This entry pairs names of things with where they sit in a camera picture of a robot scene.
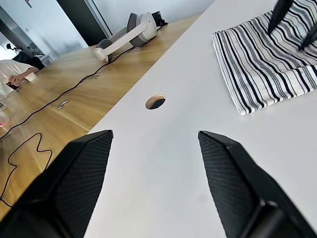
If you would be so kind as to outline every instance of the person's arm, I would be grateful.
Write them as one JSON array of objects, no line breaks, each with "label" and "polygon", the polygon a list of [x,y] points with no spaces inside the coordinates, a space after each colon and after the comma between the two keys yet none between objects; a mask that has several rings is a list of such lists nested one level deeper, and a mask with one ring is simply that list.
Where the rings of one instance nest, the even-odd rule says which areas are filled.
[{"label": "person's arm", "polygon": [[37,73],[39,72],[38,68],[32,67],[28,68],[24,73],[19,75],[11,75],[9,77],[9,82],[14,86],[20,86],[23,79],[25,79],[26,76],[28,76],[30,73]]}]

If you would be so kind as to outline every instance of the round hole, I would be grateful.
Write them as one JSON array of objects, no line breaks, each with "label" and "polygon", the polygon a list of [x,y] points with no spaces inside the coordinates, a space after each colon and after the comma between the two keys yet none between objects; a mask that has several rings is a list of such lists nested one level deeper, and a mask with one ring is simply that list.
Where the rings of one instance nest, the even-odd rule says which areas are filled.
[{"label": "round hole", "polygon": [[153,110],[162,106],[164,102],[164,95],[154,95],[147,100],[147,102],[145,103],[145,107],[149,110]]}]

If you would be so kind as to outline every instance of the black and white striped cloth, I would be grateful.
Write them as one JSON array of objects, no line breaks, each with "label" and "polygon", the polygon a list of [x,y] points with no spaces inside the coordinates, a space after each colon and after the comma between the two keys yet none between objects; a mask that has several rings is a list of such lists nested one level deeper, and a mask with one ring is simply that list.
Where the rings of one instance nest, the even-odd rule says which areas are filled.
[{"label": "black and white striped cloth", "polygon": [[317,88],[316,42],[298,51],[316,22],[316,2],[295,0],[268,36],[271,15],[267,12],[212,35],[222,75],[243,115]]}]

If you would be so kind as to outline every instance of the white table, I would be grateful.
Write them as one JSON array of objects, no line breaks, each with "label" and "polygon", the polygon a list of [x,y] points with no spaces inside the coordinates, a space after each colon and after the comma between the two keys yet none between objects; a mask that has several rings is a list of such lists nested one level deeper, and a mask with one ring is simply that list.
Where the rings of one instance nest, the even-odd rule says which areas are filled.
[{"label": "white table", "polygon": [[[317,230],[317,92],[241,116],[211,42],[214,31],[269,11],[274,2],[214,2],[93,128],[112,129],[114,139],[85,238],[225,237],[199,130],[239,141]],[[155,94],[166,102],[147,110]]]}]

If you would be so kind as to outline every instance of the power cord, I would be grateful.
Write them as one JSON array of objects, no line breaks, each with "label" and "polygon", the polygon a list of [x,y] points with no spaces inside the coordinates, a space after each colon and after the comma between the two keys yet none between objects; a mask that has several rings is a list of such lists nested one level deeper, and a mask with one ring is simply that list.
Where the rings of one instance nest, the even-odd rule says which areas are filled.
[{"label": "power cord", "polygon": [[32,139],[33,137],[35,137],[36,135],[40,135],[40,140],[39,140],[39,143],[38,143],[38,145],[37,145],[37,147],[36,147],[36,151],[39,152],[39,153],[41,153],[41,152],[50,152],[50,153],[51,153],[51,154],[50,154],[50,157],[49,157],[49,160],[47,161],[47,163],[46,163],[46,165],[45,165],[44,171],[47,169],[47,167],[48,167],[49,164],[50,164],[50,161],[51,161],[51,158],[52,158],[52,155],[53,155],[53,151],[52,151],[52,150],[39,150],[39,146],[40,146],[40,143],[41,143],[41,141],[42,141],[42,134],[39,133],[39,132],[38,132],[38,133],[35,133],[35,134],[32,135],[29,139],[27,139],[26,141],[24,141],[18,148],[16,148],[16,149],[9,155],[9,157],[8,157],[8,163],[9,163],[11,166],[13,166],[14,168],[13,168],[13,170],[10,172],[8,178],[6,179],[6,182],[5,182],[3,191],[2,191],[2,193],[1,193],[1,195],[0,195],[0,201],[4,202],[4,204],[7,205],[8,207],[12,207],[12,206],[11,206],[10,204],[8,204],[6,201],[4,201],[3,195],[4,195],[4,192],[5,192],[5,189],[6,189],[7,185],[8,185],[8,183],[9,183],[9,179],[10,179],[11,175],[12,175],[13,172],[18,168],[17,165],[11,163],[10,158],[12,157],[12,155],[13,155],[18,149],[20,149],[26,142],[28,142],[29,140],[31,140],[31,139]]},{"label": "power cord", "polygon": [[123,54],[125,54],[125,53],[127,53],[128,51],[132,50],[133,48],[134,48],[134,47],[131,47],[130,49],[128,49],[128,50],[122,52],[121,54],[119,54],[113,61],[108,62],[108,63],[105,63],[104,65],[100,66],[100,67],[96,70],[96,72],[94,72],[94,73],[92,73],[92,74],[87,75],[86,77],[84,77],[84,78],[83,78],[82,80],[80,80],[74,87],[72,87],[72,88],[66,90],[65,92],[63,92],[62,94],[60,94],[57,98],[55,98],[54,100],[50,101],[49,103],[47,103],[47,104],[45,104],[44,106],[42,106],[40,109],[38,109],[38,110],[36,110],[35,112],[31,113],[23,122],[21,122],[21,123],[15,125],[15,126],[13,126],[13,127],[11,127],[2,137],[0,137],[0,140],[2,140],[3,138],[5,138],[13,129],[15,129],[16,127],[18,127],[18,126],[22,125],[23,123],[25,123],[28,119],[30,119],[31,116],[33,116],[34,114],[40,112],[41,110],[43,110],[44,108],[46,108],[49,104],[56,102],[56,101],[57,101],[58,99],[60,99],[64,94],[66,94],[66,93],[68,93],[69,91],[71,91],[71,90],[77,88],[77,86],[78,86],[79,84],[81,84],[83,81],[85,81],[87,78],[89,78],[89,77],[95,75],[96,73],[98,73],[99,70],[102,69],[103,67],[105,67],[105,66],[107,66],[107,65],[109,65],[109,64],[112,64],[112,63],[115,62],[120,56],[122,56]]},{"label": "power cord", "polygon": [[[164,24],[162,24],[162,25],[157,29],[157,31],[158,31],[159,29],[161,29],[163,26],[167,25],[167,24],[168,24],[168,23],[165,23],[165,22],[164,22]],[[109,64],[112,64],[112,63],[115,62],[120,56],[122,56],[123,54],[129,52],[129,51],[132,50],[133,48],[134,48],[134,47],[131,47],[131,48],[127,49],[126,51],[124,51],[124,52],[122,52],[121,54],[119,54],[116,58],[114,58],[113,61],[110,61],[110,62],[105,63],[104,65],[100,66],[94,73],[92,73],[92,74],[87,75],[86,77],[84,77],[84,78],[83,78],[82,80],[80,80],[74,87],[72,87],[72,88],[66,90],[65,92],[63,92],[62,94],[60,94],[57,98],[55,98],[54,100],[50,101],[49,103],[45,104],[45,105],[44,105],[43,107],[41,107],[40,109],[38,109],[38,110],[36,110],[35,112],[31,113],[23,122],[21,122],[21,123],[15,125],[15,126],[13,126],[13,127],[11,127],[2,137],[0,137],[0,140],[2,140],[3,138],[5,138],[13,129],[15,129],[16,127],[18,127],[18,126],[22,125],[23,123],[25,123],[31,116],[33,116],[34,114],[40,112],[41,110],[43,110],[44,108],[46,108],[49,104],[51,104],[51,103],[53,103],[53,102],[56,102],[58,99],[61,98],[61,96],[63,96],[64,94],[68,93],[69,91],[75,89],[79,84],[81,84],[82,82],[84,82],[87,78],[89,78],[89,77],[95,75],[96,73],[98,73],[99,70],[101,70],[103,67],[105,67],[105,66],[107,66],[107,65],[109,65]],[[49,157],[49,160],[48,160],[48,162],[47,162],[46,165],[45,165],[44,171],[47,169],[48,165],[50,164],[50,161],[51,161],[51,158],[52,158],[52,155],[53,155],[53,151],[52,151],[52,150],[41,150],[41,151],[39,150],[39,146],[40,146],[40,143],[41,143],[41,141],[42,141],[42,134],[41,134],[40,132],[37,132],[37,133],[35,133],[34,135],[32,135],[29,139],[27,139],[26,141],[24,141],[18,148],[16,148],[16,149],[9,155],[7,161],[8,161],[8,163],[9,163],[11,166],[13,166],[14,168],[13,168],[13,170],[10,172],[10,174],[9,174],[9,176],[8,176],[6,182],[5,182],[3,191],[2,191],[2,193],[1,193],[1,195],[0,195],[0,201],[2,201],[2,202],[3,202],[6,206],[8,206],[8,207],[13,207],[13,206],[10,205],[10,204],[8,204],[6,201],[4,201],[3,195],[4,195],[4,192],[5,192],[5,189],[6,189],[7,185],[8,185],[8,183],[9,183],[9,179],[10,179],[11,175],[13,174],[14,170],[16,170],[16,169],[18,168],[17,165],[15,165],[15,164],[13,164],[13,163],[10,162],[10,158],[12,157],[12,155],[13,155],[18,149],[20,149],[26,142],[28,142],[30,139],[32,139],[32,138],[33,138],[34,136],[36,136],[36,135],[40,135],[40,140],[39,140],[39,143],[38,143],[38,145],[37,145],[37,147],[36,147],[36,151],[39,152],[39,153],[41,153],[41,152],[50,152],[50,153],[51,153],[51,154],[50,154],[50,157]]]}]

